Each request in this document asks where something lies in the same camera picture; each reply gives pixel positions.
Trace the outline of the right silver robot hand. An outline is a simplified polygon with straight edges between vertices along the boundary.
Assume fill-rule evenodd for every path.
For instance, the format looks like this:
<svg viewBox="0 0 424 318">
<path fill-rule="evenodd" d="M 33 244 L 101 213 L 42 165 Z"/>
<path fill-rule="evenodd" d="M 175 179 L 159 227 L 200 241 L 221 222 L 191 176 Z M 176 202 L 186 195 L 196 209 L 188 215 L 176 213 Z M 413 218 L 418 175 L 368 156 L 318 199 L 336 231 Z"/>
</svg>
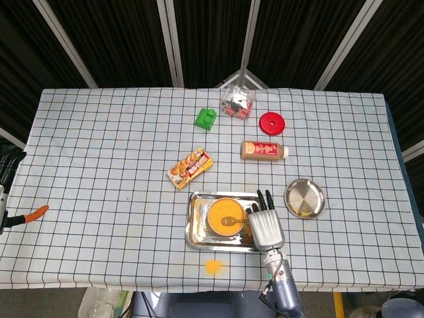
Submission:
<svg viewBox="0 0 424 318">
<path fill-rule="evenodd" d="M 254 243 L 260 252 L 281 249 L 286 240 L 272 195 L 267 189 L 256 192 L 258 202 L 246 210 Z"/>
</svg>

